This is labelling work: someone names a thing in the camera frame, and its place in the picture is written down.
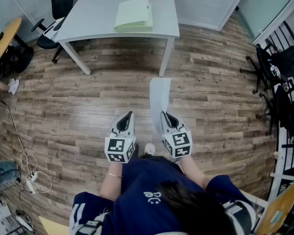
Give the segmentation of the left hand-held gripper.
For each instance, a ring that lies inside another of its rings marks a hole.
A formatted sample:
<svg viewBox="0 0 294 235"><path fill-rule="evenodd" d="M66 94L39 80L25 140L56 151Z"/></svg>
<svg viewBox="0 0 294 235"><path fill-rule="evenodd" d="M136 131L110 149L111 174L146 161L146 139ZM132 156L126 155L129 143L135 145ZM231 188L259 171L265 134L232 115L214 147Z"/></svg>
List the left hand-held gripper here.
<svg viewBox="0 0 294 235"><path fill-rule="evenodd" d="M128 129L129 137L123 134ZM124 113L116 118L111 124L111 132L105 138L104 153L110 163L126 164L129 162L135 150L136 137L135 114L132 111Z"/></svg>

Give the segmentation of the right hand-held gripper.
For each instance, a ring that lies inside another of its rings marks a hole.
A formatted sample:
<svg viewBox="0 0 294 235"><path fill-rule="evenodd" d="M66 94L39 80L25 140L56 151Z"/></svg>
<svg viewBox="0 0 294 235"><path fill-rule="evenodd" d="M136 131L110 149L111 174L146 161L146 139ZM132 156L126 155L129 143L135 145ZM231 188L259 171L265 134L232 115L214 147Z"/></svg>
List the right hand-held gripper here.
<svg viewBox="0 0 294 235"><path fill-rule="evenodd" d="M160 116L164 146L171 157L180 159L190 156L193 147L192 135L191 131L187 131L183 118L164 111Z"/></svg>

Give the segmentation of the white A4 paper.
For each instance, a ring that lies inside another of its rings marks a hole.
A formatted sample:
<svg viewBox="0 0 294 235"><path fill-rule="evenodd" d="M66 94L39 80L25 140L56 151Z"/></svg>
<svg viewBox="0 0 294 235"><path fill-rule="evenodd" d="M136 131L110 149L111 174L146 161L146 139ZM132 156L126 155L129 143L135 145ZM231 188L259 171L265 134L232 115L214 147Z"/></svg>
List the white A4 paper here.
<svg viewBox="0 0 294 235"><path fill-rule="evenodd" d="M170 78L153 78L150 82L150 111L152 124L157 133L162 136L161 113L167 111L171 88Z"/></svg>

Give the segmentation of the light green folder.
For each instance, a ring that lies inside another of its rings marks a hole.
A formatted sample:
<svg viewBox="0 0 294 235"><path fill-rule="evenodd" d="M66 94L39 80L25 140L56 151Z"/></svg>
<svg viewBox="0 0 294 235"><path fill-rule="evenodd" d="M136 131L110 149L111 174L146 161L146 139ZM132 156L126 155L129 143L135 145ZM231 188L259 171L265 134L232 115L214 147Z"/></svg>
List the light green folder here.
<svg viewBox="0 0 294 235"><path fill-rule="evenodd" d="M114 29L118 33L152 32L152 8L149 0L127 0L119 4Z"/></svg>

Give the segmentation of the person's left forearm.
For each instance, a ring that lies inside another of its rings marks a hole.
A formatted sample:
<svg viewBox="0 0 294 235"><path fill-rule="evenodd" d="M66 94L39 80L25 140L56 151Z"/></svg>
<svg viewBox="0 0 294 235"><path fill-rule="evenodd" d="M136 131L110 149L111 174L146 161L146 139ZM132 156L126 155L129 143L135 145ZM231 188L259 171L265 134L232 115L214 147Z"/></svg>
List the person's left forearm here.
<svg viewBox="0 0 294 235"><path fill-rule="evenodd" d="M99 191L100 197L115 201L121 194L122 188L122 170L121 163L111 163Z"/></svg>

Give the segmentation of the person's right forearm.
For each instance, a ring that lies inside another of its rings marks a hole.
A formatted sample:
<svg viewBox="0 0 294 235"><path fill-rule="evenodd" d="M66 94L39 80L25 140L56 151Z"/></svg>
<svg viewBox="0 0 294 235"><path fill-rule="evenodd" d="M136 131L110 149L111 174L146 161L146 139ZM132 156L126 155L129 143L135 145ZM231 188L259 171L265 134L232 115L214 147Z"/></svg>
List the person's right forearm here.
<svg viewBox="0 0 294 235"><path fill-rule="evenodd" d="M203 190L206 190L210 182L210 178L206 176L202 170L197 166L191 156L185 156L179 159L180 166L183 173L196 184L198 184Z"/></svg>

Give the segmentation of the person's white shoe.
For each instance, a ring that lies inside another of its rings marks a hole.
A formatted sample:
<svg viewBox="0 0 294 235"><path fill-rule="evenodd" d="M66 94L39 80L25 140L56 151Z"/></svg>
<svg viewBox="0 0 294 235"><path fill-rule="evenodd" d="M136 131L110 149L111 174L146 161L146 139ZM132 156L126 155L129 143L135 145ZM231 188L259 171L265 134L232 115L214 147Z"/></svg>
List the person's white shoe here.
<svg viewBox="0 0 294 235"><path fill-rule="evenodd" d="M20 84L20 81L19 79L14 79L12 78L10 81L9 81L9 93L11 93L12 95L15 95L18 87L19 87L19 84Z"/></svg>
<svg viewBox="0 0 294 235"><path fill-rule="evenodd" d="M154 156L156 151L155 145L152 143L147 143L144 149L144 155L151 155Z"/></svg>

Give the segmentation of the navy blue shirt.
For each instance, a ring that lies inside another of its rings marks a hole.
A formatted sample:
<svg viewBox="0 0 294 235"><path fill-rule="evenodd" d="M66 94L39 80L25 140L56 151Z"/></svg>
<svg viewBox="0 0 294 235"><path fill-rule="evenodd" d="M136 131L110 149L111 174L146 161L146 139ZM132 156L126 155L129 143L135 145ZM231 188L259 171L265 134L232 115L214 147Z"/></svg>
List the navy blue shirt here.
<svg viewBox="0 0 294 235"><path fill-rule="evenodd" d="M77 194L70 235L249 235L255 211L229 176L203 190L179 164L144 155L122 165L120 196Z"/></svg>

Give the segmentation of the black mesh swivel chair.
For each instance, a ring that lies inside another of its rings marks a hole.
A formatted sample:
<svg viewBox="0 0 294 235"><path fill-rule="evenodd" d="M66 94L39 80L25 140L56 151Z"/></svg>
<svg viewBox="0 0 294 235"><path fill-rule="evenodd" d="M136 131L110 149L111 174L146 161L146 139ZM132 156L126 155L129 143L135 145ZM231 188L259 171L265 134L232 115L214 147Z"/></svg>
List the black mesh swivel chair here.
<svg viewBox="0 0 294 235"><path fill-rule="evenodd" d="M275 85L288 83L288 78L294 77L294 46L279 52L272 43L268 43L265 48L257 44L256 54L259 65L256 65L250 56L246 56L254 70L240 69L240 72L256 75L257 87L263 82L265 90L271 89L274 93Z"/></svg>
<svg viewBox="0 0 294 235"><path fill-rule="evenodd" d="M259 97L265 99L269 109L269 112L264 115L256 114L256 118L270 116L270 127L269 131L266 132L266 136L271 134L274 124L280 124L280 127L284 127L291 137L294 136L294 101L290 100L289 93L279 85L273 99L268 100L263 93L259 93Z"/></svg>

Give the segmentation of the white metal shelf rack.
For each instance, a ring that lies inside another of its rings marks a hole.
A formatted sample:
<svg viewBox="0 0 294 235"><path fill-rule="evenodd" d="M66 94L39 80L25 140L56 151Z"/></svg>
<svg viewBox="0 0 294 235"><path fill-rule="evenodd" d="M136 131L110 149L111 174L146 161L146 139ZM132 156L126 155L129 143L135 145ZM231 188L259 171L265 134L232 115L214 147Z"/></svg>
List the white metal shelf rack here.
<svg viewBox="0 0 294 235"><path fill-rule="evenodd" d="M275 165L270 174L272 183L269 189L268 201L274 201L294 182L294 136L280 127L277 134Z"/></svg>

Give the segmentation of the white black striped cloth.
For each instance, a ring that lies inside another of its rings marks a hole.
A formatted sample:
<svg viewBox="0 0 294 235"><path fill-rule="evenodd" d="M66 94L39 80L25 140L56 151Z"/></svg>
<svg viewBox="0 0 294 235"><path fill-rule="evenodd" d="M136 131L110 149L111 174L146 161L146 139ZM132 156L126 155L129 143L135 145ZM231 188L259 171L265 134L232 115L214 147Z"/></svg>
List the white black striped cloth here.
<svg viewBox="0 0 294 235"><path fill-rule="evenodd" d="M59 31L60 27L62 26L65 17L57 19L54 23L51 24L44 32L43 36L47 37L48 39L54 41L57 32Z"/></svg>

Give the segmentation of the yellow paper sheet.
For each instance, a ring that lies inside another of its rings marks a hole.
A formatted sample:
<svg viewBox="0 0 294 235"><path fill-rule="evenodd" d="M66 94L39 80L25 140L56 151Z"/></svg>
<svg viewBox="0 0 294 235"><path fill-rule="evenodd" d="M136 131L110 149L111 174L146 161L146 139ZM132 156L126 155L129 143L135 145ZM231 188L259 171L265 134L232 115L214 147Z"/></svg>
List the yellow paper sheet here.
<svg viewBox="0 0 294 235"><path fill-rule="evenodd" d="M69 227L48 220L44 217L39 217L48 235L69 235Z"/></svg>

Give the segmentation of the blue denim bag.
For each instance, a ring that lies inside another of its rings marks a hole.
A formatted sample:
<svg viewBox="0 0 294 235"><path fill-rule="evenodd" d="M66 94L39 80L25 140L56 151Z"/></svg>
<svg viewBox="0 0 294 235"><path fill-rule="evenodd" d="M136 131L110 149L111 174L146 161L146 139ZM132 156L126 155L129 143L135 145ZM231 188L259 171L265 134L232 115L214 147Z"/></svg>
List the blue denim bag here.
<svg viewBox="0 0 294 235"><path fill-rule="evenodd" d="M11 183L21 181L19 165L15 161L0 161L0 183Z"/></svg>

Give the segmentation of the brown cardboard sheet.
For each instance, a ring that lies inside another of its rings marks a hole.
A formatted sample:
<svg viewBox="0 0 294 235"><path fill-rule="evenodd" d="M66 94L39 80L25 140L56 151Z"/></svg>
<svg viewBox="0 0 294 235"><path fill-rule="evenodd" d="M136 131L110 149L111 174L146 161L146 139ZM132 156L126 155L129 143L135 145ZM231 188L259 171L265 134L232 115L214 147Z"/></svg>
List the brown cardboard sheet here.
<svg viewBox="0 0 294 235"><path fill-rule="evenodd" d="M256 235L272 235L283 225L294 205L294 182L269 203Z"/></svg>

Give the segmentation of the yellow round table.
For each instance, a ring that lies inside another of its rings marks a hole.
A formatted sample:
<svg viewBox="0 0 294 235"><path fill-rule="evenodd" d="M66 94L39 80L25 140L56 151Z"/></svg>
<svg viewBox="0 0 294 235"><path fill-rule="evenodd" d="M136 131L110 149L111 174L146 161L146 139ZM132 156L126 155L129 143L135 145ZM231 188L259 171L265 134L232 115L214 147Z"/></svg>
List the yellow round table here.
<svg viewBox="0 0 294 235"><path fill-rule="evenodd" d="M10 58L8 57L7 51L12 50L11 55L17 57L16 66L14 68L15 72L21 73L23 72L30 61L32 60L34 49L28 46L18 35L17 32L21 26L22 18L16 18L12 23L10 23L4 32L1 33L2 37L0 38L0 59L7 64L10 62ZM13 40L16 40L19 45L24 49L22 53L20 53L17 49L11 46Z"/></svg>

